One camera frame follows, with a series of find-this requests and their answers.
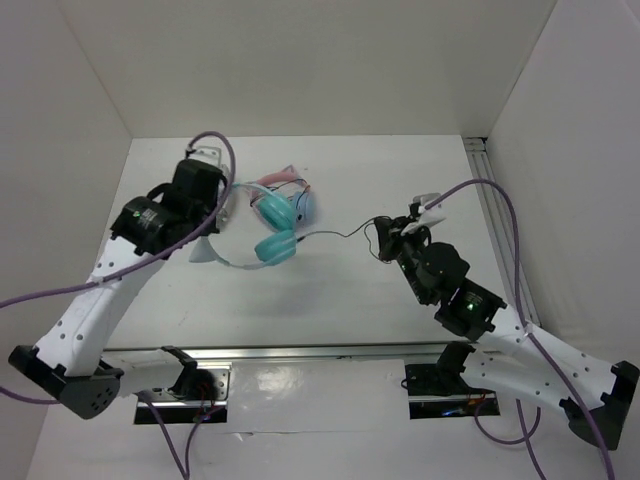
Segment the teal cat-ear headphones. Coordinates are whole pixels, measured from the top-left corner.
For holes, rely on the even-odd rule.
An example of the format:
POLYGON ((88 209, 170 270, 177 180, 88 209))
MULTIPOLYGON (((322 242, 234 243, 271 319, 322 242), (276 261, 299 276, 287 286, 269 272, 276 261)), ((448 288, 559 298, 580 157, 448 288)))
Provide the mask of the teal cat-ear headphones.
POLYGON ((213 248, 207 237, 202 236, 190 254, 190 263, 217 262, 229 268, 252 271, 276 266, 296 254, 298 243, 295 234, 296 211, 288 199, 255 182, 234 182, 231 186, 231 190, 238 188, 259 193, 261 204, 258 206, 258 210, 266 223, 274 230, 273 234, 254 246, 254 253, 258 261, 251 264, 232 263, 213 248))

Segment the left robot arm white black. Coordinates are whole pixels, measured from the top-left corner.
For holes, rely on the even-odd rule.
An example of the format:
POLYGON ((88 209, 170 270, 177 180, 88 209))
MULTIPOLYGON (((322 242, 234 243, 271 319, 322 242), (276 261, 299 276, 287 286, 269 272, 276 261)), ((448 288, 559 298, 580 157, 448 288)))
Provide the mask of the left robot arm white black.
POLYGON ((232 171, 185 158, 170 182, 128 201, 87 282, 70 288, 75 297, 68 309, 34 345, 15 347, 10 365, 82 419, 101 414, 117 397, 154 390, 176 399, 193 394, 208 375, 176 347, 121 355, 104 350, 172 253, 216 232, 233 181, 232 171))

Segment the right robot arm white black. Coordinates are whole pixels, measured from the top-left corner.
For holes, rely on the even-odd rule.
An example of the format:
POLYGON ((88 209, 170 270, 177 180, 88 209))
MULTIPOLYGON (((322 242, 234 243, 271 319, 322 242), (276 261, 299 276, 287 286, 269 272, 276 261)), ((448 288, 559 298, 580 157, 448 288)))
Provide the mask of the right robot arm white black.
POLYGON ((638 368, 599 360, 521 320, 514 306, 467 278, 470 266, 453 245, 432 241, 428 226, 410 223, 375 218, 379 255, 399 265, 418 303, 436 307, 435 320, 459 338, 438 361, 440 387, 508 393, 565 416, 583 441, 616 450, 638 368))

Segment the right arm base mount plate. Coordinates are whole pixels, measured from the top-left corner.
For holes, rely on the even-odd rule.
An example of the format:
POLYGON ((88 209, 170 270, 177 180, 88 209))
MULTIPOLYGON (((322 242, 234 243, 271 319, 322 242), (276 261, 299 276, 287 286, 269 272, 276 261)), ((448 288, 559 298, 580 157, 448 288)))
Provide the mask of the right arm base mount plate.
POLYGON ((401 387, 408 394, 411 420, 473 417, 479 405, 481 416, 500 415, 493 391, 449 378, 436 364, 406 364, 401 387))

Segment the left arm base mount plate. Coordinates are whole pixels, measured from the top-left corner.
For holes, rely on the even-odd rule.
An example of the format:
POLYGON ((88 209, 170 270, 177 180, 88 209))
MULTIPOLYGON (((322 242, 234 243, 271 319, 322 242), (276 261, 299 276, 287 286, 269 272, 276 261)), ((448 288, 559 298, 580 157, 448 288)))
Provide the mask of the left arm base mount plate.
POLYGON ((178 396, 169 389, 154 388, 146 397, 167 425, 191 425, 197 420, 223 424, 228 417, 231 376, 230 362, 200 361, 188 393, 178 396))

